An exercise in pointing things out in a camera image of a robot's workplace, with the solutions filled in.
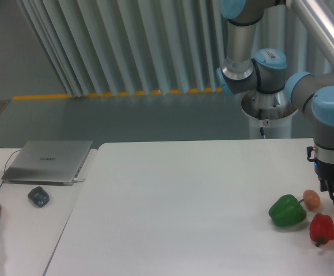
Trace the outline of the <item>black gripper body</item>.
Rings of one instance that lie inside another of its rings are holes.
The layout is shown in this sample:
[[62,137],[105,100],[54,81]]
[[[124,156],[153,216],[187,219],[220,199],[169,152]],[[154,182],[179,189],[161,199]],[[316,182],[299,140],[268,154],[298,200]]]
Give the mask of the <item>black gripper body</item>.
[[314,163],[314,170],[319,178],[334,182],[334,164],[316,160]]

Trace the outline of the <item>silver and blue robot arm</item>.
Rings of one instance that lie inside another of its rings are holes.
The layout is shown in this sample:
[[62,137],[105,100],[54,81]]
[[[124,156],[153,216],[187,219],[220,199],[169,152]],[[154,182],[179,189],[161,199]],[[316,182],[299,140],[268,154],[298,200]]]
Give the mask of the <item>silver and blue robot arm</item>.
[[299,72],[285,77],[284,53],[266,48],[251,53],[256,24],[265,10],[280,1],[220,1],[229,27],[227,57],[217,69],[227,95],[247,92],[242,109],[259,120],[276,120],[296,111],[311,123],[314,144],[307,159],[314,163],[320,190],[327,191],[334,205],[334,12],[322,1],[283,1],[313,35],[333,66],[321,76]]

